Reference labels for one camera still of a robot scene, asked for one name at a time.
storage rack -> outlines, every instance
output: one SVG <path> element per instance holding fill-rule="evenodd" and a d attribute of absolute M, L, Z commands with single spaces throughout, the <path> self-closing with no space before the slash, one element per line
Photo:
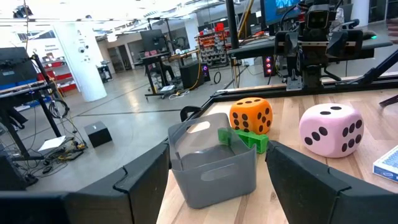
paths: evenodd
<path fill-rule="evenodd" d="M 225 31 L 212 32 L 197 36 L 202 63 L 210 67 L 221 67 L 229 64 L 226 54 Z"/>

orange die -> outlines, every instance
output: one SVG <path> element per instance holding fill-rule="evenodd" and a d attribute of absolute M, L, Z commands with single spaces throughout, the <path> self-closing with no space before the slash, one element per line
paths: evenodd
<path fill-rule="evenodd" d="M 229 111 L 229 122 L 235 130 L 265 134 L 272 124 L 272 108 L 267 100 L 250 97 L 235 102 Z"/>

desk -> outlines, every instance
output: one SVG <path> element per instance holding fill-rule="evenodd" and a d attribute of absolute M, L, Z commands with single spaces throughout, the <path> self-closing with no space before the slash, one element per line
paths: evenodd
<path fill-rule="evenodd" d="M 165 73 L 163 72 L 163 63 L 162 63 L 162 57 L 163 56 L 167 56 L 170 55 L 170 53 L 161 53 L 161 54 L 157 54 L 157 55 L 151 55 L 149 57 L 144 57 L 141 58 L 144 66 L 145 66 L 145 72 L 148 76 L 149 79 L 149 84 L 150 84 L 150 88 L 152 90 L 152 94 L 145 94 L 146 97 L 148 96 L 161 96 L 164 97 L 163 93 L 157 93 L 154 87 L 154 83 L 152 81 L 152 77 L 150 76 L 150 71 L 148 69 L 148 65 L 152 64 L 152 63 L 160 63 L 160 78 L 162 79 L 162 86 L 168 86 L 169 83 L 167 81 L 167 77 L 165 76 Z"/>
<path fill-rule="evenodd" d="M 274 113 L 267 135 L 311 158 L 328 164 L 356 178 L 398 193 L 398 184 L 372 174 L 373 162 L 398 144 L 398 105 L 385 109 L 379 102 L 398 94 L 398 90 L 374 90 L 327 95 L 294 96 L 269 99 Z M 202 116 L 213 113 L 229 114 L 233 101 L 211 104 Z M 299 121 L 304 111 L 320 103 L 341 103 L 359 110 L 365 120 L 364 138 L 358 150 L 348 157 L 329 159 L 318 156 L 304 147 L 299 135 Z M 237 197 L 203 209 L 187 207 L 173 173 L 160 209 L 158 224 L 164 223 L 287 223 L 284 211 L 272 186 L 265 154 L 257 159 L 257 188 L 249 195 Z"/>
<path fill-rule="evenodd" d="M 36 160 L 36 159 L 43 159 L 42 156 L 31 156 L 27 149 L 25 148 L 24 144 L 22 143 L 21 139 L 19 138 L 17 132 L 15 131 L 14 127 L 9 121 L 9 117 L 7 115 L 6 110 L 9 108 L 13 108 L 15 106 L 19 106 L 23 103 L 30 102 L 32 100 L 38 100 L 40 105 L 43 108 L 44 114 L 47 117 L 55 135 L 57 137 L 61 136 L 61 133 L 59 129 L 57 128 L 57 125 L 55 124 L 55 121 L 52 118 L 52 115 L 50 114 L 49 109 L 47 108 L 47 105 L 45 104 L 43 97 L 42 97 L 42 92 L 46 92 L 49 89 L 55 89 L 56 87 L 54 86 L 53 83 L 51 84 L 46 84 L 44 82 L 36 82 L 36 83 L 31 83 L 29 86 L 17 86 L 13 89 L 8 89 L 8 90 L 3 90 L 3 93 L 0 93 L 0 117 L 5 125 L 5 127 L 8 129 L 10 132 L 11 137 L 14 139 L 15 143 L 17 144 L 19 150 L 21 151 L 22 157 L 15 157 L 13 158 L 15 161 L 20 161 L 20 160 Z"/>
<path fill-rule="evenodd" d="M 375 48 L 388 47 L 392 43 L 388 39 L 378 38 L 374 40 L 364 40 L 360 58 L 369 58 L 374 53 Z M 274 55 L 275 40 L 254 40 L 240 46 L 238 49 L 228 50 L 227 54 L 236 59 L 261 57 L 264 55 Z"/>

blue box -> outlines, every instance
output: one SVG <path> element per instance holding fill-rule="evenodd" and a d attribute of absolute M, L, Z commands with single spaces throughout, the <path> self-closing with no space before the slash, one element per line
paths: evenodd
<path fill-rule="evenodd" d="M 398 146 L 373 163 L 373 173 L 398 182 Z"/>

black table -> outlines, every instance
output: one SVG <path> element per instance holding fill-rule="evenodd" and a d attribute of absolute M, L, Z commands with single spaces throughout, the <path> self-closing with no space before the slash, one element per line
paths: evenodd
<path fill-rule="evenodd" d="M 144 57 L 141 58 L 144 66 L 145 66 L 145 72 L 148 76 L 149 79 L 149 84 L 150 84 L 150 88 L 152 90 L 152 94 L 145 94 L 146 97 L 148 96 L 161 96 L 162 98 L 164 98 L 164 94 L 163 93 L 157 93 L 154 87 L 154 82 L 152 81 L 152 78 L 150 77 L 150 71 L 148 68 L 148 65 L 152 64 L 152 63 L 159 63 L 160 64 L 160 78 L 162 79 L 162 87 L 168 86 L 169 82 L 167 81 L 167 77 L 165 76 L 165 73 L 163 72 L 163 63 L 162 63 L 162 57 L 165 56 L 169 56 L 170 53 L 166 52 L 166 53 L 160 53 L 160 54 L 156 54 L 156 55 L 151 55 L 149 57 Z"/>
<path fill-rule="evenodd" d="M 391 46 L 391 41 L 386 37 L 379 37 L 377 39 L 364 40 L 362 44 L 362 52 L 360 58 L 373 57 L 374 49 L 379 47 Z M 275 39 L 273 40 L 254 40 L 247 44 L 240 46 L 238 49 L 227 51 L 227 54 L 236 59 L 245 59 L 252 57 L 262 57 L 265 55 L 274 55 Z"/>
<path fill-rule="evenodd" d="M 17 144 L 22 155 L 22 157 L 13 157 L 14 161 L 37 160 L 37 159 L 43 159 L 43 157 L 40 155 L 29 154 L 29 152 L 25 148 L 24 143 L 22 143 L 22 140 L 20 139 L 14 127 L 10 123 L 9 116 L 7 114 L 7 109 L 19 106 L 23 103 L 28 103 L 34 100 L 38 100 L 43 108 L 44 114 L 47 117 L 47 120 L 49 121 L 55 135 L 57 137 L 61 137 L 61 133 L 57 125 L 55 124 L 55 121 L 53 120 L 52 115 L 49 109 L 47 108 L 47 105 L 45 104 L 44 98 L 42 96 L 42 94 L 45 94 L 49 89 L 55 89 L 53 83 L 49 85 L 43 83 L 39 84 L 39 86 L 25 88 L 21 90 L 15 90 L 10 93 L 0 94 L 0 105 L 1 105 L 0 117 L 5 127 L 8 129 L 11 137 L 14 139 L 15 143 Z"/>

